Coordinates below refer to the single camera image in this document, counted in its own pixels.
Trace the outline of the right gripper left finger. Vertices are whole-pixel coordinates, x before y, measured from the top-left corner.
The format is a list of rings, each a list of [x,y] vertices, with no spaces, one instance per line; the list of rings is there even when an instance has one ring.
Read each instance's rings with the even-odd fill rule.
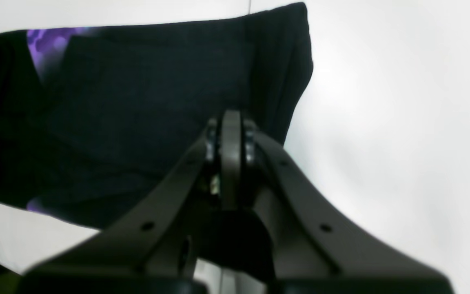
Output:
[[[18,294],[207,294],[193,279],[211,215],[231,209],[231,111],[212,119],[164,180],[130,212],[42,262]]]

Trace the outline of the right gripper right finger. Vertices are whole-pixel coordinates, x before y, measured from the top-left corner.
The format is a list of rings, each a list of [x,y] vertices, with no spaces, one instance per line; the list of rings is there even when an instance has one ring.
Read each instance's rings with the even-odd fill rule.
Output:
[[[451,294],[439,271],[393,249],[331,205],[282,146],[231,112],[231,209],[271,241],[269,294]]]

